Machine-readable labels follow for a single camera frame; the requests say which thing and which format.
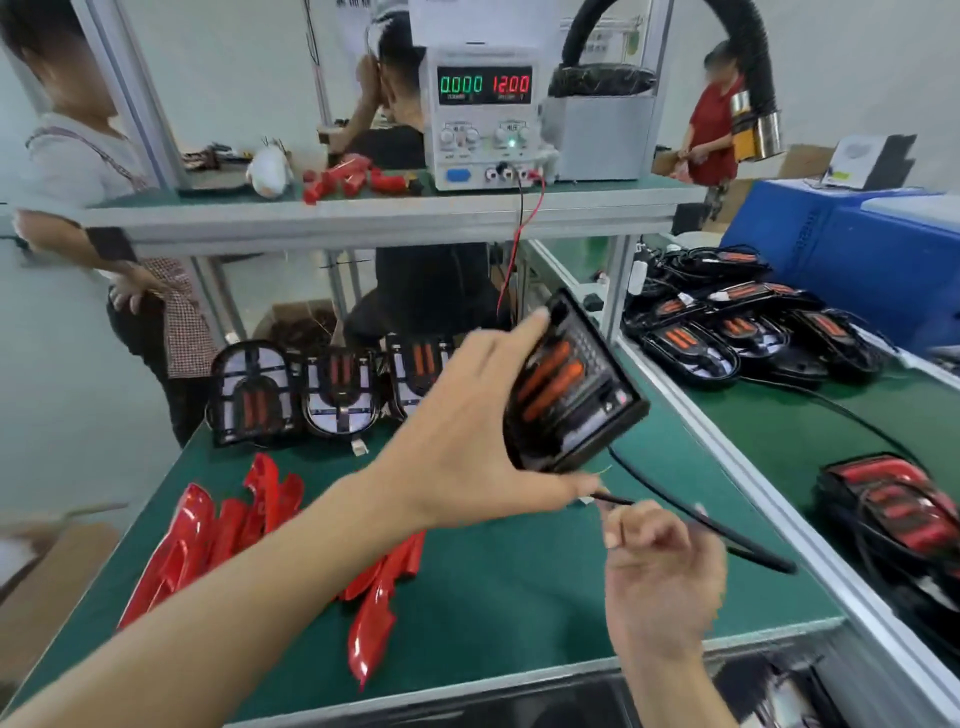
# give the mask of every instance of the person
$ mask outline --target person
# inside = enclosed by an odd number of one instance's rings
[[[363,155],[381,169],[426,167],[420,64],[424,49],[414,46],[410,16],[388,22],[378,45],[379,63],[360,61],[362,94],[343,132],[347,153]],[[370,129],[380,106],[396,122]],[[376,288],[350,312],[345,337],[352,346],[376,348],[387,333],[456,335],[475,328],[509,328],[509,306],[497,315],[498,292],[490,280],[485,243],[382,248],[375,254]]]
[[[114,636],[0,728],[223,725],[324,606],[405,538],[594,493],[597,475],[518,471],[504,446],[507,399],[548,319],[539,309],[510,333],[470,334],[370,465]],[[652,502],[603,520],[607,624],[643,725],[733,728],[703,663],[726,582],[722,542]]]
[[[183,447],[204,418],[217,350],[177,261],[104,260],[77,223],[84,207],[147,187],[135,149],[110,125],[116,108],[80,21],[70,0],[0,0],[0,35],[52,104],[27,141],[31,179],[12,200],[17,234],[110,280],[110,325],[159,381]]]
[[[704,68],[708,85],[690,116],[679,156],[696,184],[716,187],[736,178],[730,101],[742,90],[743,80],[726,40],[707,54]]]

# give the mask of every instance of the red digital readout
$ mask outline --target red digital readout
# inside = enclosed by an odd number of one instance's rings
[[[494,76],[493,88],[497,93],[526,93],[530,90],[529,76]]]

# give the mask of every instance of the black cable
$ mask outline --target black cable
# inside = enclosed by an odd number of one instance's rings
[[[823,406],[827,407],[828,409],[832,409],[837,414],[843,415],[844,417],[848,418],[849,420],[852,420],[853,422],[856,422],[858,425],[860,425],[861,427],[864,427],[865,429],[869,429],[871,432],[874,433],[874,435],[879,437],[881,440],[886,441],[889,445],[893,446],[894,449],[898,450],[902,455],[906,457],[907,460],[912,462],[922,471],[924,471],[925,473],[930,472],[930,470],[928,470],[927,467],[924,465],[923,461],[919,457],[917,457],[917,454],[912,449],[908,448],[906,445],[904,445],[900,440],[895,438],[893,435],[880,429],[876,425],[873,425],[872,423],[867,422],[858,414],[848,409],[838,401],[834,401],[831,398],[820,394],[819,392],[814,392],[812,390],[799,387],[796,384],[788,384],[782,381],[770,381],[768,379],[755,379],[751,376],[742,376],[741,379],[743,381],[749,381],[749,382],[752,382],[753,384],[759,384],[764,387],[773,387],[774,389],[782,389],[782,390],[786,390],[787,392],[797,392],[798,394],[805,395],[811,398],[812,400],[816,400]]]
[[[874,587],[876,589],[882,589],[886,593],[884,596],[891,602],[891,605],[894,607],[894,611],[898,613],[898,617],[900,617],[902,613],[906,613],[908,616],[912,616],[913,619],[910,620],[911,624],[919,627],[920,631],[923,632],[928,639],[936,643],[938,647],[943,649],[951,657],[953,657],[954,659],[960,660],[960,649],[958,649],[954,644],[942,638],[940,635],[936,633],[936,631],[934,631],[931,627],[929,627],[922,619],[914,615],[913,609],[909,605],[903,604],[902,598],[897,594],[896,588],[894,588],[890,584],[890,582],[886,578],[884,578],[883,574],[881,574],[880,570],[876,567],[876,562],[874,561],[874,555],[871,553],[870,548],[867,546],[867,541],[866,541],[866,538],[864,537],[864,534],[869,532],[874,537],[879,536],[888,544],[892,544],[900,548],[901,550],[906,551],[908,554],[910,554],[914,558],[920,556],[925,561],[928,561],[928,562],[933,561],[932,559],[928,559],[927,557],[922,556],[922,554],[918,554],[916,551],[909,548],[908,546],[901,544],[899,541],[896,541],[895,539],[890,538],[886,534],[879,533],[875,528],[871,528],[867,524],[867,520],[865,518],[866,510],[867,510],[867,498],[870,497],[870,493],[872,493],[873,491],[877,490],[878,488],[885,488],[888,485],[889,483],[885,483],[885,482],[877,483],[876,485],[868,485],[864,487],[863,491],[860,493],[859,497],[857,498],[856,522],[855,522],[856,528],[853,530],[853,541],[856,544],[856,550],[860,556],[860,560],[863,562],[863,566],[867,570],[867,574],[870,577],[870,580],[874,582]],[[940,503],[935,497],[932,497],[931,494],[925,491],[923,488],[917,486],[914,483],[910,483],[904,480],[898,480],[897,485],[901,486],[901,488],[904,488],[905,490],[913,491],[914,493],[920,495],[924,500],[932,503],[933,506],[938,511],[940,511],[942,516],[945,516],[947,520],[952,522],[956,528],[960,529],[960,521],[958,521],[957,518],[952,513],[950,513],[950,511],[942,503]],[[907,583],[913,587],[915,592],[925,597],[927,600],[935,603],[937,607],[941,609],[946,609],[946,607],[940,604],[940,602],[938,602],[931,595],[929,595],[923,589],[921,589],[920,587],[916,586],[916,584],[914,584],[913,574],[901,569],[896,564],[889,561],[887,562],[887,566],[892,567],[893,569],[897,570],[901,575],[905,576],[907,579]]]
[[[627,473],[632,477],[636,482],[646,488],[648,491],[653,493],[655,496],[659,497],[661,500],[672,505],[678,511],[689,516],[691,519],[699,523],[700,525],[709,528],[718,536],[721,536],[728,541],[733,542],[743,548],[738,548],[737,546],[727,545],[727,552],[731,556],[736,556],[738,558],[749,561],[758,566],[762,566],[765,569],[772,571],[779,571],[780,573],[797,573],[797,564],[789,559],[784,559],[781,556],[773,553],[772,551],[767,550],[760,544],[751,541],[746,536],[737,533],[732,528],[726,527],[723,523],[717,522],[712,518],[704,516],[702,513],[698,513],[696,509],[691,508],[686,503],[678,500],[677,498],[671,496],[666,490],[664,490],[660,485],[655,481],[651,480],[650,477],[641,473],[637,468],[632,466],[626,460],[624,460],[616,450],[613,448],[607,448],[610,456],[613,458],[613,461],[616,462],[621,468],[623,468]],[[595,493],[593,497],[598,500],[606,500],[609,502],[617,503],[619,505],[634,505],[634,501],[627,500],[625,498],[620,498],[616,496],[609,496],[606,493]]]

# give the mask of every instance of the white device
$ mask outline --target white device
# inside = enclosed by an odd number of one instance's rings
[[[420,65],[423,143],[437,189],[534,183],[542,83],[536,48],[427,48]]]

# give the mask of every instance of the woman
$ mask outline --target woman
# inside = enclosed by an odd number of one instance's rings
[[[690,116],[680,159],[688,163],[694,182],[715,187],[736,177],[730,99],[743,87],[743,79],[726,40],[707,54],[704,68],[708,86]]]

